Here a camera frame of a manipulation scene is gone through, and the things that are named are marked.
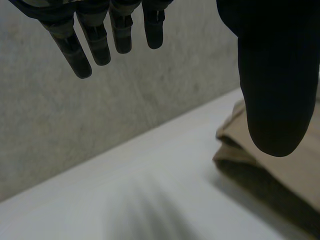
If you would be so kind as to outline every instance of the white table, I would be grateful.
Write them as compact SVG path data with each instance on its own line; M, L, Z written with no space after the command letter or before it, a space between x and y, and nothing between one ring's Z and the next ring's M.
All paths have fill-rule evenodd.
M309 239L212 163L216 129L241 97L233 91L0 203L0 240Z

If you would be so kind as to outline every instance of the tan towel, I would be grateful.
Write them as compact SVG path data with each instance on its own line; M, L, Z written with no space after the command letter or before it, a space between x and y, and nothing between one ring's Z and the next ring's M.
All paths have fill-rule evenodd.
M320 239L320 103L308 131L289 156L261 152L251 140L244 101L218 129L213 160L223 173L292 223Z

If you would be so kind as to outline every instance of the beige cloth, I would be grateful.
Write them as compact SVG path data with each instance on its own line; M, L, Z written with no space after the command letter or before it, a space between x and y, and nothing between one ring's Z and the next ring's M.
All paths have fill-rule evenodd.
M264 168L282 185L320 212L320 103L315 106L308 131L289 156L273 157L253 143L247 125L244 101L238 102L232 116L217 131L223 144L214 161L229 160Z

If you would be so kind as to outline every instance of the gloved finger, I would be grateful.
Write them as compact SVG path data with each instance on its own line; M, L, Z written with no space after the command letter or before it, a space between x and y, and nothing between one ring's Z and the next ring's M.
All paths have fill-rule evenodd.
M74 18L58 23L41 21L60 48L74 73L81 79L91 76L92 69L74 30Z
M75 34L74 12L76 4L61 4L49 0L10 0L29 18L39 20L50 32L74 73L81 79L91 75L91 66Z
M99 66L110 63L111 56L104 26L109 0L84 0L77 3L76 15L89 45L94 61Z
M141 0L111 0L110 20L115 48L120 54L126 54L132 49L131 14L140 5Z
M158 49L164 41L165 9L173 0L142 0L144 30L148 46Z
M303 139L316 101L320 64L317 1L219 0L219 13L239 36L238 67L251 138L276 157Z

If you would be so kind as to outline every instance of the concrete wall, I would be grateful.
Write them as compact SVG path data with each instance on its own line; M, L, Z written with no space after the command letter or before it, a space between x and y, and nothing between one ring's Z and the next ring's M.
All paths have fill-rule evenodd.
M107 16L103 67L76 23L93 71L81 80L36 20L0 0L0 201L238 86L236 38L215 1L175 0L159 50L148 49L141 8L133 20L121 55Z

